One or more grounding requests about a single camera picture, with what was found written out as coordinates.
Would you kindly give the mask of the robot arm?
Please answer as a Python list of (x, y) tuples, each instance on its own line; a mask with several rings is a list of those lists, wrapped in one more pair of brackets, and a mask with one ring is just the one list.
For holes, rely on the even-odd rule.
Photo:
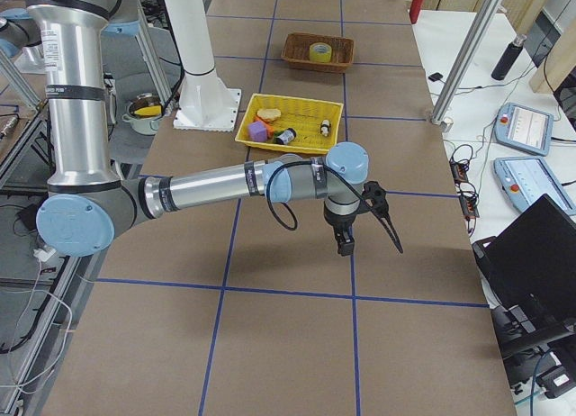
[(90, 256), (164, 213), (248, 196), (262, 196), (269, 205), (321, 199), (343, 256), (354, 250), (351, 226), (362, 213), (372, 214), (399, 242), (386, 193), (368, 180), (368, 154), (354, 142), (340, 142), (319, 158), (287, 154), (189, 176), (121, 179), (108, 150), (101, 35), (109, 25), (136, 25), (138, 0), (25, 3), (40, 28), (56, 160), (36, 225), (56, 251)]

